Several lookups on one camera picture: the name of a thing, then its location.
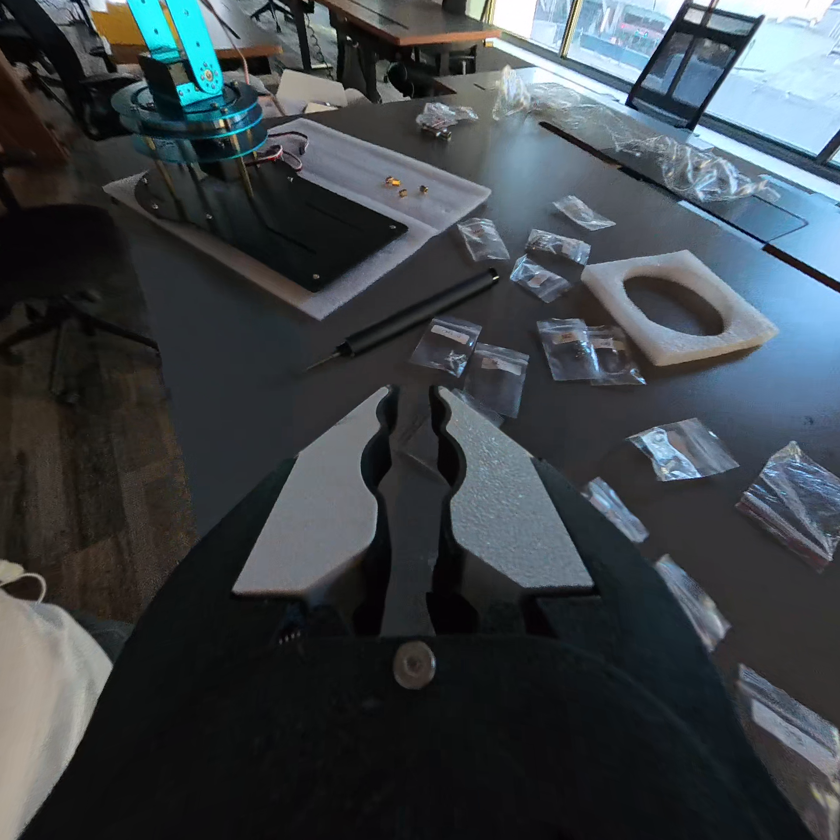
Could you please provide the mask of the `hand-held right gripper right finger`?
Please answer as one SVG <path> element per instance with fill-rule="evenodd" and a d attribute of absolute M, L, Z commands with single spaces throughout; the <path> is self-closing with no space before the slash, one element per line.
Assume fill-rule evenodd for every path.
<path fill-rule="evenodd" d="M 594 595 L 534 457 L 449 389 L 428 399 L 447 484 L 427 594 L 435 632 L 479 633 L 498 616 L 527 626 L 541 598 Z"/>

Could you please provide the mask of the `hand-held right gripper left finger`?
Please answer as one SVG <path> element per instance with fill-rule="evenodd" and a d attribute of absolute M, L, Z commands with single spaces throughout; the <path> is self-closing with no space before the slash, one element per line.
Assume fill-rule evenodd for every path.
<path fill-rule="evenodd" d="M 328 606 L 359 635 L 381 632 L 392 541 L 380 484 L 399 399 L 381 387 L 292 460 L 233 595 Z"/>

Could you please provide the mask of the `clear zip bag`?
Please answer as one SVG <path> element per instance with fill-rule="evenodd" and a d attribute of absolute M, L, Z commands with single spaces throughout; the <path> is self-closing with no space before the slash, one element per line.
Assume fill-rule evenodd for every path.
<path fill-rule="evenodd" d="M 839 543 L 839 478 L 795 441 L 764 465 L 736 510 L 822 573 Z"/>

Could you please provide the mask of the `empty black desk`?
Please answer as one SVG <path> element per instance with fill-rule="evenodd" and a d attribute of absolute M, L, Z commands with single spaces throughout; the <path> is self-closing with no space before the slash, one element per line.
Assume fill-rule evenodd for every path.
<path fill-rule="evenodd" d="M 349 79 L 350 58 L 357 55 L 363 93 L 382 99 L 377 83 L 380 61 L 402 67 L 421 92 L 437 91 L 437 80 L 450 74 L 452 55 L 474 59 L 476 49 L 501 37 L 488 23 L 490 2 L 478 18 L 466 14 L 466 2 L 321 1 L 338 39 L 340 81 Z"/>

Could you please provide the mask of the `black precision screwdriver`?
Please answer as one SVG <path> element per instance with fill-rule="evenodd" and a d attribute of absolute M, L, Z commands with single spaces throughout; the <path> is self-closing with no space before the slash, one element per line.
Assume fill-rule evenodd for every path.
<path fill-rule="evenodd" d="M 338 359 L 352 359 L 382 346 L 395 338 L 411 331 L 416 326 L 439 314 L 456 308 L 462 303 L 475 298 L 493 288 L 500 275 L 496 269 L 489 268 L 461 281 L 455 286 L 440 291 L 431 297 L 416 302 L 392 315 L 381 319 L 346 337 L 334 350 L 320 360 L 311 363 L 304 372 L 313 371 L 320 366 Z"/>

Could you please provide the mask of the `white foam square with hole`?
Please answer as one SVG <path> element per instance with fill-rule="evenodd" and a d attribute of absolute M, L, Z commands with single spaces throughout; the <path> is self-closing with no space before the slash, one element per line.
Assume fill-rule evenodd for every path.
<path fill-rule="evenodd" d="M 666 280 L 694 292 L 721 318 L 722 331 L 695 335 L 653 321 L 628 296 L 626 282 L 637 277 Z M 687 249 L 588 265 L 583 268 L 581 279 L 647 360 L 659 367 L 756 349 L 780 332 Z"/>

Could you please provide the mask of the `person's white clothing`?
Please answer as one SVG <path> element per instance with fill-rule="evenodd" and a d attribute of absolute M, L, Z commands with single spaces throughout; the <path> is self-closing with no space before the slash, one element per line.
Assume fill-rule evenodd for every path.
<path fill-rule="evenodd" d="M 1 838 L 19 838 L 67 769 L 112 671 L 62 607 L 1 594 Z"/>

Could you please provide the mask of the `white foam sheet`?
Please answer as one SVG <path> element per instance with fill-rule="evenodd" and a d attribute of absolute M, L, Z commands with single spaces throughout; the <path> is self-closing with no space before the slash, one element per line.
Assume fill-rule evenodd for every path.
<path fill-rule="evenodd" d="M 116 203 L 318 321 L 367 291 L 427 241 L 465 218 L 490 196 L 490 189 L 483 185 L 320 122 L 295 118 L 281 127 L 281 131 L 293 130 L 309 138 L 308 151 L 303 156 L 305 185 L 325 187 L 407 228 L 394 244 L 362 260 L 360 266 L 348 269 L 327 284 L 325 290 L 305 290 L 280 270 L 270 268 L 266 258 L 246 255 L 242 248 L 224 244 L 213 234 L 200 232 L 193 224 L 165 220 L 162 211 L 142 208 L 136 192 L 144 177 L 151 179 L 150 173 L 128 176 L 102 189 Z M 385 178 L 389 175 L 399 179 L 402 185 L 386 186 Z M 420 185 L 428 186 L 427 195 L 418 194 Z M 397 195 L 402 187 L 408 189 L 405 199 Z"/>

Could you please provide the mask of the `black swivel office chair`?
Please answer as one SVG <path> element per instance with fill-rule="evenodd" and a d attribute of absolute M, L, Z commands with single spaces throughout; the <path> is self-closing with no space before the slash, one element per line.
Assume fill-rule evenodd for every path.
<path fill-rule="evenodd" d="M 2 323 L 18 305 L 26 317 L 24 326 L 2 337 L 2 362 L 20 364 L 17 347 L 53 334 L 49 393 L 58 403 L 75 406 L 81 387 L 67 384 L 60 371 L 71 324 L 90 339 L 110 335 L 157 354 L 160 349 L 149 334 L 146 301 L 136 301 L 134 313 L 127 315 L 135 326 L 143 325 L 143 331 L 99 313 L 102 299 L 114 298 L 120 308 L 127 307 L 128 281 L 137 280 L 128 239 L 112 215 L 102 206 L 83 203 L 24 206 L 9 185 L 6 170 L 34 164 L 32 154 L 2 153 Z"/>
<path fill-rule="evenodd" d="M 46 77 L 36 76 L 42 91 L 57 101 L 74 118 L 80 130 L 94 141 L 131 134 L 112 105 L 112 98 L 139 79 L 126 73 L 85 74 L 80 58 L 47 12 L 35 1 L 2 2 L 14 21 L 34 44 L 39 58 L 46 59 L 57 73 L 66 99 L 49 91 Z"/>

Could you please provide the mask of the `crumpled clear plastic wrap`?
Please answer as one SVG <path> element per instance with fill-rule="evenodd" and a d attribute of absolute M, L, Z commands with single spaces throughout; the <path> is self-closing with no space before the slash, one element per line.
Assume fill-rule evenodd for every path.
<path fill-rule="evenodd" d="M 492 117 L 499 121 L 518 113 L 546 122 L 583 146 L 639 174 L 646 173 L 670 192 L 697 203 L 730 204 L 757 197 L 774 205 L 782 197 L 767 175 L 747 175 L 719 154 L 649 128 L 559 82 L 528 82 L 504 66 Z"/>

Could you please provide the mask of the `large glass window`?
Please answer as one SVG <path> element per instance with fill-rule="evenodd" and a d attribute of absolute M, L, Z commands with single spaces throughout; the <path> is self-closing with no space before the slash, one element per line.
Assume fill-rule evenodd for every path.
<path fill-rule="evenodd" d="M 839 3 L 693 3 L 764 16 L 705 117 L 838 169 Z M 496 1 L 488 15 L 515 43 L 632 86 L 682 4 Z"/>

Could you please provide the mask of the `black mesh office chair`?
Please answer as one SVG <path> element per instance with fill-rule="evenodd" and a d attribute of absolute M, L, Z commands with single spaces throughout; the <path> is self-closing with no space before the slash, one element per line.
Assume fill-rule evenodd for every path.
<path fill-rule="evenodd" d="M 756 36 L 764 16 L 684 2 L 625 100 L 682 130 L 693 130 Z"/>

